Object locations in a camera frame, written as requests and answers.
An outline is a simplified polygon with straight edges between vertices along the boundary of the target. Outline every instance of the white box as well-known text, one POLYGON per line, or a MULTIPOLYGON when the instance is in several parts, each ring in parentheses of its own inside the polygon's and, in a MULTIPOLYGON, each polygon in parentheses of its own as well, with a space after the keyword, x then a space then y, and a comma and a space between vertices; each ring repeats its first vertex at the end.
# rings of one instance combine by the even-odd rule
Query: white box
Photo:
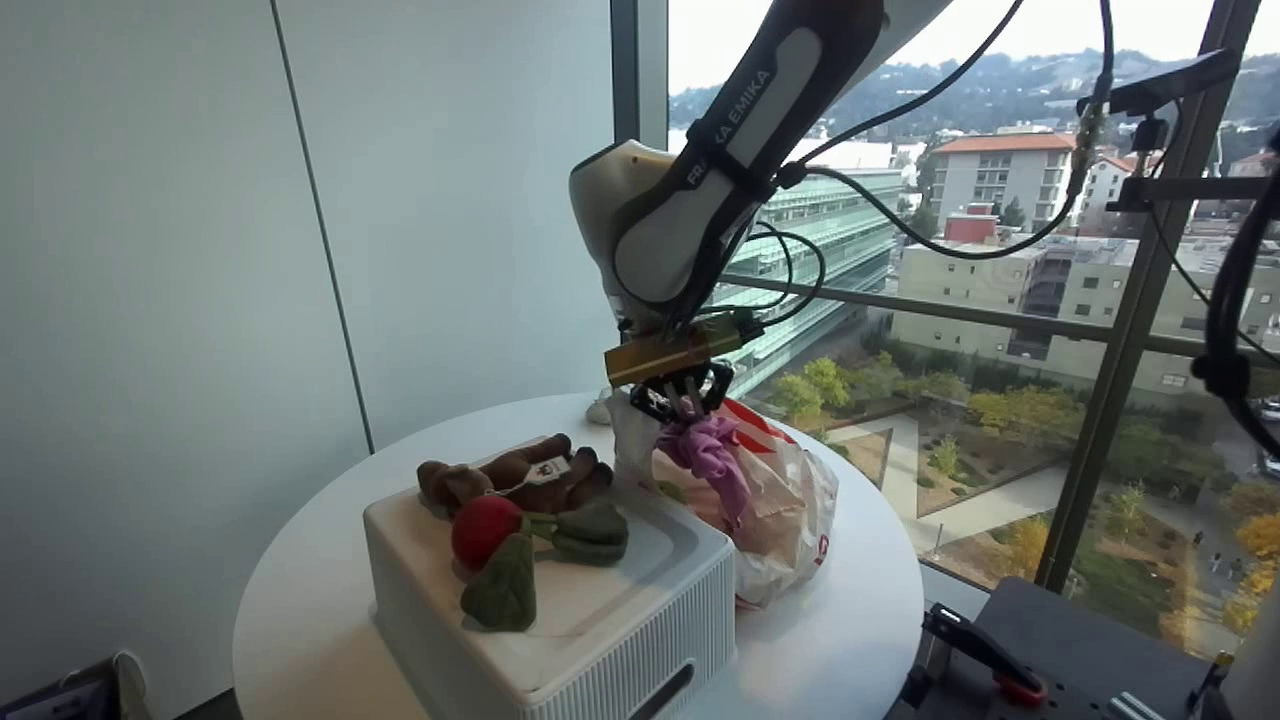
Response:
POLYGON ((537 626, 477 632, 458 612, 447 520, 415 492, 362 512, 375 630, 430 715, 655 715, 734 648, 733 541, 660 497, 618 497, 615 570, 537 559, 537 626))

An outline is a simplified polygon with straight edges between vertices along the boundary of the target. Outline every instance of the red plush piece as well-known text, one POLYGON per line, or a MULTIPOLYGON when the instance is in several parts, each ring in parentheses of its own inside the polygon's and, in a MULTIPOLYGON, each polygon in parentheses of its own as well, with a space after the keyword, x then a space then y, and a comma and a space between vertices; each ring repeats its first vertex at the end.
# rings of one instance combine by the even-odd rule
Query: red plush piece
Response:
POLYGON ((523 512, 504 497, 477 497, 453 517, 453 556, 479 573, 487 556, 519 531, 523 512))

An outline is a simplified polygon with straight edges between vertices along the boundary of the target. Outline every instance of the sky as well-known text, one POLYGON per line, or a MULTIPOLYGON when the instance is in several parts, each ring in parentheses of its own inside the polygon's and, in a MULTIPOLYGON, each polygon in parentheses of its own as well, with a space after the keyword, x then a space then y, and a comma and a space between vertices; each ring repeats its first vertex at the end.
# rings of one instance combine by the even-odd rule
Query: sky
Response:
MULTIPOLYGON (((670 93, 718 84, 767 0, 670 0, 670 93)), ((1007 0, 951 0, 891 66, 941 66, 969 55, 987 30, 1005 18, 1007 0)), ((1201 34, 1211 0, 1110 0, 1116 49, 1149 54, 1154 59, 1188 59, 1201 49, 1201 34)), ((1257 46, 1249 54, 1280 54, 1280 46, 1260 49, 1260 36, 1280 40, 1280 0, 1260 7, 1251 30, 1257 46)), ((1095 0, 1023 0, 1021 18, 1005 30, 993 54, 1007 55, 1046 55, 1098 49, 1098 6, 1095 0)))

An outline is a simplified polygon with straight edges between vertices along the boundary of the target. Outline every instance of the white round table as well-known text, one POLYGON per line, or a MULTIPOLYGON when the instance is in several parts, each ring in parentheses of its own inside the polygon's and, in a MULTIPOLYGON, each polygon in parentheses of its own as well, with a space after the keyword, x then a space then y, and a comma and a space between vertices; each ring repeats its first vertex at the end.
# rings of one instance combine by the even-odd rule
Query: white round table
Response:
MULTIPOLYGON (((429 715, 373 626, 358 512, 415 490, 418 461, 479 464, 567 434, 612 455, 585 426, 591 397, 484 410, 422 429, 314 492, 257 566, 230 642, 246 720, 418 720, 429 715)), ((790 434, 840 478, 828 566, 767 608, 739 612, 734 664, 706 678, 681 715, 884 715, 910 670, 924 585, 910 541, 884 497, 823 445, 790 434)))

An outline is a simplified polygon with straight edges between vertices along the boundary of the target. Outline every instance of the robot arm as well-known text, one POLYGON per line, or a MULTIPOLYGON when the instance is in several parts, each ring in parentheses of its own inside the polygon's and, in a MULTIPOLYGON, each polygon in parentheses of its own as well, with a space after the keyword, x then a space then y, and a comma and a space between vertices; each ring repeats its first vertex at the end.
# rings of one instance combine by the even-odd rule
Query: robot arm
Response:
POLYGON ((776 0, 681 157, 627 139, 571 169, 571 210, 618 319, 612 386, 700 386, 712 355, 765 333, 753 315, 700 315, 734 240, 828 106, 941 7, 776 0))

